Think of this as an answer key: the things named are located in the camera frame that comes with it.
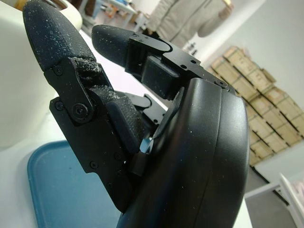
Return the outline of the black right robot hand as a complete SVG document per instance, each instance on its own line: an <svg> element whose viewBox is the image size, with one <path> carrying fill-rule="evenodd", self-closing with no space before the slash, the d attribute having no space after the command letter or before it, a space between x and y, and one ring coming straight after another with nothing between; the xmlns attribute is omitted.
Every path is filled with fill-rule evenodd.
<svg viewBox="0 0 304 228"><path fill-rule="evenodd" d="M119 228L231 228L249 168L247 112L226 82L174 44L118 27L92 29L95 50L172 104L160 118L113 89L77 29L40 0L23 8L34 56L58 97L49 108Z"/></svg>

